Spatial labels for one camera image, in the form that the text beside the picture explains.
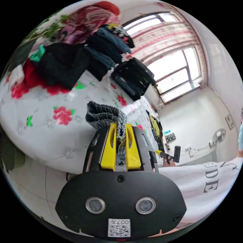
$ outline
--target green cloth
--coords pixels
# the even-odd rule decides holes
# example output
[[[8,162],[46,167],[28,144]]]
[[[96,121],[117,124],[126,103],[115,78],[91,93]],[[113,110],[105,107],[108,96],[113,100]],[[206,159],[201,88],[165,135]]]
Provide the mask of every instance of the green cloth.
[[[39,47],[39,50],[30,56],[30,60],[38,63],[45,53],[45,48],[43,45]]]

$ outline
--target gray fabric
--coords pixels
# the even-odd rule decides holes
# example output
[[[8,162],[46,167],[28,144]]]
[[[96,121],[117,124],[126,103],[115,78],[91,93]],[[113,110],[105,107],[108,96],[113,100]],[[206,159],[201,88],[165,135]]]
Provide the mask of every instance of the gray fabric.
[[[127,116],[121,110],[113,106],[101,105],[90,101],[87,104],[85,119],[95,129],[101,129],[111,123],[117,123],[117,153],[125,153]]]

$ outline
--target red clothing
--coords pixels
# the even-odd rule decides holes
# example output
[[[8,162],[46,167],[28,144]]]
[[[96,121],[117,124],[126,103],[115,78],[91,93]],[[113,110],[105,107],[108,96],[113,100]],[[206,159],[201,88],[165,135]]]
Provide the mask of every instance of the red clothing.
[[[101,1],[99,3],[94,4],[94,6],[108,10],[114,13],[116,16],[120,15],[120,9],[115,4],[110,3],[108,1]]]
[[[85,6],[71,13],[59,33],[59,41],[67,44],[84,43],[103,24],[118,23],[120,19],[109,10]]]

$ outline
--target black tool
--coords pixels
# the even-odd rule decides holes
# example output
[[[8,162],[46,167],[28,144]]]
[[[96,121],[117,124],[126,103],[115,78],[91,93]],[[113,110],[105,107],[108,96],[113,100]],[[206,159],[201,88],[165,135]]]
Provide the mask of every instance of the black tool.
[[[165,158],[167,160],[167,163],[170,164],[170,160],[172,159],[175,163],[180,162],[180,146],[175,146],[174,150],[174,156],[171,156],[167,153],[164,153],[160,150],[156,150],[156,153],[160,155],[161,157]]]

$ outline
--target blue jeans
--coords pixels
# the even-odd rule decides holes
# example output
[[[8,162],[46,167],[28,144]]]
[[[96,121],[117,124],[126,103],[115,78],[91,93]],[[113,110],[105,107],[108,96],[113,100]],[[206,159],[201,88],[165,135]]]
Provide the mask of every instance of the blue jeans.
[[[99,28],[97,31],[97,35],[104,37],[105,39],[109,40],[110,42],[112,42],[117,48],[119,48],[123,53],[131,53],[130,48],[128,47],[128,45],[126,45],[124,43],[124,41],[113,35],[112,33],[110,33],[107,29],[105,28]]]

